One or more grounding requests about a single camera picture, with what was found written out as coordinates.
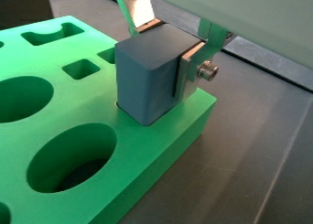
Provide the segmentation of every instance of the gray table surface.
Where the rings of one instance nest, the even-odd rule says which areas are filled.
[[[129,37],[114,2],[51,0],[51,5],[55,16],[75,16],[118,40]],[[307,202],[313,200],[310,189],[306,194],[300,191],[304,181],[292,190],[279,188],[292,179],[291,170],[299,174],[295,165],[301,165],[301,156],[310,163],[313,155],[308,131],[313,123],[307,118],[313,96],[224,53],[216,63],[219,77],[201,82],[219,98],[204,134],[121,223],[313,223],[301,208],[313,208]],[[312,175],[312,166],[307,168],[301,179]],[[296,203],[293,190],[300,192]],[[288,205],[280,208],[283,197]]]

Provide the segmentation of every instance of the green foam insert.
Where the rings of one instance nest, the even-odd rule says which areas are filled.
[[[117,106],[113,38],[66,16],[0,41],[0,223],[117,223],[200,136],[216,98],[198,90],[142,126]]]

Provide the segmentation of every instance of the gray block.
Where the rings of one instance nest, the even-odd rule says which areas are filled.
[[[178,104],[180,55],[198,41],[162,25],[117,45],[118,104],[141,124],[152,125]]]

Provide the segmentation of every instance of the metal bracket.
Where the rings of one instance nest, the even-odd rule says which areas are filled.
[[[164,21],[154,15],[150,0],[118,0],[118,3],[129,22],[132,36],[164,24]],[[204,39],[204,42],[194,45],[181,56],[174,93],[178,101],[186,100],[196,92],[201,78],[213,80],[217,76],[220,68],[212,64],[213,56],[236,38],[236,35],[221,26],[201,19],[198,37]]]

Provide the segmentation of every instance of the rectangular cutout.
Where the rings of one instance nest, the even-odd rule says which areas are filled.
[[[62,26],[63,28],[54,33],[38,34],[35,32],[26,32],[22,34],[22,36],[34,46],[41,46],[66,37],[73,37],[74,35],[85,32],[85,30],[75,26],[73,23],[63,23]]]
[[[110,48],[98,53],[98,56],[110,64],[116,64],[116,48]]]
[[[65,66],[63,70],[75,80],[82,80],[98,72],[101,68],[87,59],[82,59]]]

